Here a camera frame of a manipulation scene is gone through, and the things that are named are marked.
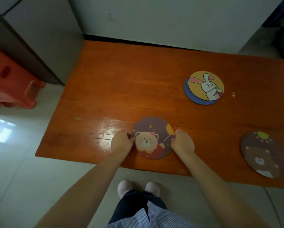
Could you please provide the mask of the person's right hand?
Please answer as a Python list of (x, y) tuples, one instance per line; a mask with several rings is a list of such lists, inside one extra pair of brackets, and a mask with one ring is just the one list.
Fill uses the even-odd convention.
[(183, 159), (191, 156), (195, 152), (195, 145), (187, 132), (182, 129), (178, 130), (180, 130), (180, 147), (172, 149), (181, 159)]

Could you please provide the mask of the person's left hand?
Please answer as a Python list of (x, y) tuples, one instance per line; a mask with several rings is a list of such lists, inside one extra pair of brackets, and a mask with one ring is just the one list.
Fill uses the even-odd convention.
[(126, 132), (127, 130), (123, 129), (118, 131), (112, 141), (111, 141), (111, 153), (121, 155), (126, 157), (133, 146), (126, 145)]

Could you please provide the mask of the round purple bear coaster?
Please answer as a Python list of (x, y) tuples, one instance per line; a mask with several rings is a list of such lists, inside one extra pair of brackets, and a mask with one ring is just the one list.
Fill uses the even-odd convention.
[(139, 155), (149, 160), (159, 160), (168, 156), (172, 150), (171, 139), (174, 131), (164, 119), (149, 116), (140, 119), (132, 129), (135, 147)]

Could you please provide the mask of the person's left forearm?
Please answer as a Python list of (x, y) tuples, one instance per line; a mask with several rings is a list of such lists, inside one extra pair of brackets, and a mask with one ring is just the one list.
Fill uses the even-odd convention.
[(87, 228), (130, 150), (111, 152), (71, 186), (34, 228)]

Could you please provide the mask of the person's right forearm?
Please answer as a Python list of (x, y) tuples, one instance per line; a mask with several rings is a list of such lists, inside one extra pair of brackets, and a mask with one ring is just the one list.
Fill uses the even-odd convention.
[(269, 224), (194, 152), (174, 151), (190, 170), (221, 228), (271, 228)]

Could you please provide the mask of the person's left white shoe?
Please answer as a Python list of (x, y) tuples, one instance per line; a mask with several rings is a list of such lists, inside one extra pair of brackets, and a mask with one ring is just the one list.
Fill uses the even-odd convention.
[(123, 180), (118, 184), (117, 193), (120, 199), (128, 193), (129, 191), (133, 190), (132, 182), (129, 180)]

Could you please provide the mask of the person's white shoe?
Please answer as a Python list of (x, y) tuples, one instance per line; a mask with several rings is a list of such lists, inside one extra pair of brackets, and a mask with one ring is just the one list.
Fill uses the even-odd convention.
[(148, 182), (144, 189), (145, 192), (151, 193), (156, 197), (160, 197), (160, 188), (155, 182)]
[(128, 193), (129, 191), (133, 190), (132, 182), (129, 180), (123, 180), (118, 184), (117, 193), (120, 199)]

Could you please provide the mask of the person's right white shoe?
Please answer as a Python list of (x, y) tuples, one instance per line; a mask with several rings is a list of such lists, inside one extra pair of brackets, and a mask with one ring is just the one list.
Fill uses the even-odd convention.
[(156, 197), (160, 197), (160, 188), (155, 182), (148, 182), (144, 189), (145, 192), (151, 193)]

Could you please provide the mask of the round yellow rabbit coaster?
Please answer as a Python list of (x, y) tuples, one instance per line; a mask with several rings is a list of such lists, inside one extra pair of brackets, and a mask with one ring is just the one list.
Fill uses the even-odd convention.
[(214, 73), (197, 71), (184, 83), (186, 96), (199, 105), (212, 105), (224, 95), (224, 84)]

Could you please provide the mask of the person's dark blue trousers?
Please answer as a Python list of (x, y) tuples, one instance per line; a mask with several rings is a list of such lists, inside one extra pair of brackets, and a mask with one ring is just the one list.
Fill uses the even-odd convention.
[(159, 197), (160, 191), (145, 189), (143, 192), (138, 192), (135, 189), (127, 192), (117, 204), (116, 209), (109, 221), (109, 224), (117, 222), (124, 218), (134, 216), (140, 209), (144, 209), (148, 214), (148, 202), (154, 205), (167, 209), (163, 200)]

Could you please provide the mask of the person's striped shirt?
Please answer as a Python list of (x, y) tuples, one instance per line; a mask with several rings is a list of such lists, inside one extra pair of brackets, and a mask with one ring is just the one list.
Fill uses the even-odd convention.
[(110, 223), (105, 228), (201, 228), (150, 201), (148, 201), (147, 206), (148, 214), (142, 208), (134, 216)]

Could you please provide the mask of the round brown bear coaster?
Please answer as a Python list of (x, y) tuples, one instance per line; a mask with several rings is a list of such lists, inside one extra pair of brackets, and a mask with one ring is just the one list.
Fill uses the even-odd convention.
[(280, 179), (284, 172), (284, 150), (267, 133), (245, 133), (240, 140), (241, 154), (246, 163), (258, 174)]

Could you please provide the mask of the red plastic stool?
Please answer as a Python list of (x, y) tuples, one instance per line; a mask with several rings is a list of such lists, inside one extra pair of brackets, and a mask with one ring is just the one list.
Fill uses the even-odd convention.
[(42, 88), (45, 88), (45, 82), (0, 52), (0, 105), (33, 109), (37, 105), (35, 98)]

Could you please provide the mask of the grey cabinet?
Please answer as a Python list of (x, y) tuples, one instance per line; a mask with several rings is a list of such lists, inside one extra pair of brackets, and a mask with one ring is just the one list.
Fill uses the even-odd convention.
[(0, 0), (0, 51), (38, 79), (65, 85), (83, 45), (68, 0)]

